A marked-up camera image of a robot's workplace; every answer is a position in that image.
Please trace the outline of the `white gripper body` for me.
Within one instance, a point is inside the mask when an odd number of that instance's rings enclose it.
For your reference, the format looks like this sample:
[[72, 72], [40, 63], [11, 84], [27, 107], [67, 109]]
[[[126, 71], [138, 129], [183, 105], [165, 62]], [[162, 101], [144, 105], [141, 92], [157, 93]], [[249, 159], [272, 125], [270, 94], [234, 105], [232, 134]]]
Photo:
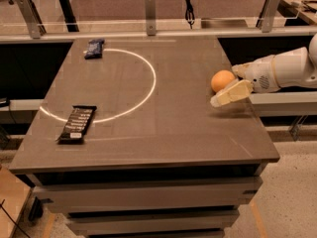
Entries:
[[270, 55], [250, 63], [247, 80], [253, 84], [255, 93], [271, 93], [280, 90], [273, 73], [273, 58], [274, 55]]

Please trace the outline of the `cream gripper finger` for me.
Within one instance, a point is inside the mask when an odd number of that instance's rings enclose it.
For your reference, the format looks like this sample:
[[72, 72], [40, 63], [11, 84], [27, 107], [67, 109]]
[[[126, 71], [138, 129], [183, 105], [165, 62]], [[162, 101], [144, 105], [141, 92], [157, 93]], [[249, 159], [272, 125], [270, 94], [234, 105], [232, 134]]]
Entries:
[[251, 64], [249, 62], [232, 66], [232, 72], [239, 78], [252, 80]]
[[248, 80], [235, 79], [210, 99], [213, 107], [221, 107], [248, 98], [253, 92], [253, 84]]

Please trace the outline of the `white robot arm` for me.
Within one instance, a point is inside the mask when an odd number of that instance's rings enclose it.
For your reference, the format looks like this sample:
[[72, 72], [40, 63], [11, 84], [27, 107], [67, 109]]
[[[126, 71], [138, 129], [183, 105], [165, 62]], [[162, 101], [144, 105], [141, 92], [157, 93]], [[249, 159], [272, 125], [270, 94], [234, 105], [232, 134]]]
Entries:
[[213, 107], [246, 99], [252, 92], [273, 93], [292, 86], [316, 88], [317, 35], [313, 36], [308, 48], [233, 65], [232, 72], [236, 78], [216, 90], [210, 100]]

